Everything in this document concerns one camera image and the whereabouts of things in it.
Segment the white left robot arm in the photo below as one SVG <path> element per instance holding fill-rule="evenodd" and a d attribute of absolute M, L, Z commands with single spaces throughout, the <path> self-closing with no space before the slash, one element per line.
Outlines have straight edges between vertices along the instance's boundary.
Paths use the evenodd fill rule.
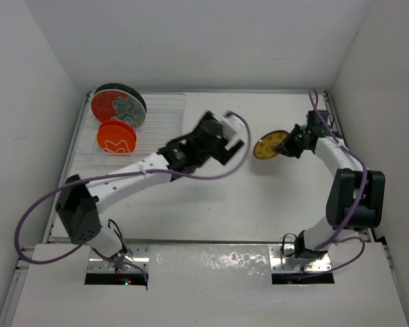
<path fill-rule="evenodd" d="M 108 260 L 126 253 L 120 233 L 100 219 L 112 205 L 150 187 L 179 178 L 212 181 L 229 176 L 236 168 L 213 176 L 198 176 L 197 169 L 213 159 L 225 166 L 250 139 L 246 121 L 234 112 L 217 119 L 204 113 L 193 130 L 168 142 L 144 159 L 110 174 L 80 178 L 75 174 L 62 186 L 55 210 L 72 244 L 90 246 Z"/>

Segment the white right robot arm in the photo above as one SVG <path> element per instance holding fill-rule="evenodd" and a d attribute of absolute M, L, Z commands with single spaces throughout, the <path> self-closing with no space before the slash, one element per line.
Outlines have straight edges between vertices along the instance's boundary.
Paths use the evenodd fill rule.
<path fill-rule="evenodd" d="M 272 154 L 300 158 L 311 151 L 333 177 L 324 217 L 294 238 L 288 256 L 298 260 L 317 260 L 331 245 L 354 240 L 356 232 L 380 225 L 386 176 L 370 170 L 352 153 L 327 124 L 324 110 L 310 110 L 305 125 L 295 125 L 285 138 L 271 146 Z"/>

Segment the yellow patterned small plate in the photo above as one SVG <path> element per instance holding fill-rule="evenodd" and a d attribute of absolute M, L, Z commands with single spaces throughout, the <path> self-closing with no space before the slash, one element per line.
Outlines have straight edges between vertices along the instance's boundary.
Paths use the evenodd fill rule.
<path fill-rule="evenodd" d="M 267 133 L 253 147 L 253 155 L 256 159 L 266 160 L 276 157 L 278 154 L 271 150 L 271 143 L 278 134 L 289 134 L 285 130 L 275 130 Z"/>

